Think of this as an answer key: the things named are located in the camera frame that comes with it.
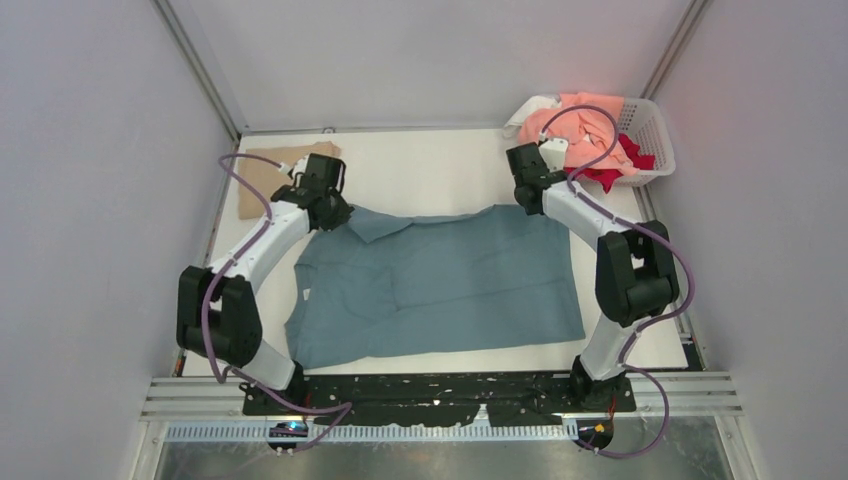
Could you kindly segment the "blue-grey polo t-shirt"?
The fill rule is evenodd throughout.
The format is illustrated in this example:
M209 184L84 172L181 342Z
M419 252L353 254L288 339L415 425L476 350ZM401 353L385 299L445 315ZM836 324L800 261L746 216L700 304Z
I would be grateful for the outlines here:
M286 340L307 369L585 336L569 230L516 205L423 217L358 208L312 237L294 274Z

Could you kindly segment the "aluminium front rail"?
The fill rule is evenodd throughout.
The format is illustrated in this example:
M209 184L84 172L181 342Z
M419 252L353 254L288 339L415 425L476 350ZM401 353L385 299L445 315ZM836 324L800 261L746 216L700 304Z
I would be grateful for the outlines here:
M258 387L210 377L153 380L141 417L174 441L482 441L585 438L628 419L739 416L724 372L629 375L607 400L579 404L564 372L314 375L287 408Z

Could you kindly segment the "folded tan t-shirt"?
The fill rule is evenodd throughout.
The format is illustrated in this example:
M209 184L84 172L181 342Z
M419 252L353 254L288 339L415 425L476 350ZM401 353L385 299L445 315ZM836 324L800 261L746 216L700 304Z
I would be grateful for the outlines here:
M332 142L324 141L302 146L248 149L246 153L291 167L310 153L340 158L341 148ZM256 159L239 159L237 173L252 185L266 201L269 201L271 195L281 186L292 183L292 179L286 173L280 171L278 167ZM238 184L238 195L237 214L240 220L256 219L264 215L262 203L242 184Z

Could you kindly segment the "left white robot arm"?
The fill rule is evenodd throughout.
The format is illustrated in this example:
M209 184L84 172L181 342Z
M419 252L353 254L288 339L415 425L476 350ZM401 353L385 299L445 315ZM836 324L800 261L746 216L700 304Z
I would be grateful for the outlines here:
M223 257L180 274L176 339L182 349L208 361L219 383L234 375L264 393L280 412L306 412L304 368L264 339L256 296L293 246L315 231L332 231L350 220L354 209L343 197L346 164L317 153L292 165L254 155L253 160L289 180L266 197L231 164L249 157L225 154L219 164L260 202L260 217Z

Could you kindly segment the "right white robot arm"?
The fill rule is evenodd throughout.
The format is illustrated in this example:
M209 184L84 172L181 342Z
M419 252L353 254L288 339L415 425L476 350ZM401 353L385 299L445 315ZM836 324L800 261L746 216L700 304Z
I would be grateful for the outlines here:
M510 148L506 158L514 197L525 212L564 225L596 254L601 316L569 375L572 400L591 411L623 391L625 362L641 327L677 300L680 287L665 225L619 215L566 171L552 170L550 161L565 153L563 142L548 140Z

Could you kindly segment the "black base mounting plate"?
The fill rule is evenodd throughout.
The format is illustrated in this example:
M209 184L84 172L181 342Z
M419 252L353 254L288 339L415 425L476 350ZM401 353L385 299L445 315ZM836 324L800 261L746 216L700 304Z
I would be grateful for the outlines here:
M636 409L628 380L582 397L566 371L312 375L289 400L319 410L315 420L322 426L344 403L351 409L341 425L369 427L466 426L479 413L496 427L548 426L565 414L603 417Z

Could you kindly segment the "red t-shirt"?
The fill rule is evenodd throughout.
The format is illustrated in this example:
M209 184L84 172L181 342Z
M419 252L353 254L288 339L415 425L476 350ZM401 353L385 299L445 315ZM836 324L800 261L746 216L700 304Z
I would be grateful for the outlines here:
M606 142L602 138L585 135L579 142L569 145L565 156L565 170L572 172L594 160L606 149ZM644 153L640 145L626 134L620 133L614 151L595 167L582 171L579 177L600 183L603 191L609 193L618 178L634 176L635 172L640 170L652 170L655 162L654 155Z

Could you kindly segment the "white plastic laundry basket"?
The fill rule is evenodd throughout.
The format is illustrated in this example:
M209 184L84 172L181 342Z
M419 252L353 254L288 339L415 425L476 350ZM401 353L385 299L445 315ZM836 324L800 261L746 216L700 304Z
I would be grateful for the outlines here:
M673 147L657 105L649 100L622 98L624 107L619 119L609 119L615 133L626 134L633 142L641 146L644 153L654 155L656 162L652 170L640 170L634 176L618 178L612 188L643 186L655 178L670 175L675 169ZM541 135L553 138L548 137L545 130L540 132ZM578 179L598 183L579 176Z

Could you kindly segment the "white t-shirt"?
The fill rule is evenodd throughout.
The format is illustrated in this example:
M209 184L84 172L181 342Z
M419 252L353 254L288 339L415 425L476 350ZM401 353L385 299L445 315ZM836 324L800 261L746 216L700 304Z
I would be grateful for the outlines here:
M534 95L526 100L506 121L501 132L505 139L518 135L527 118L541 109L558 108L561 105L560 96L556 94Z

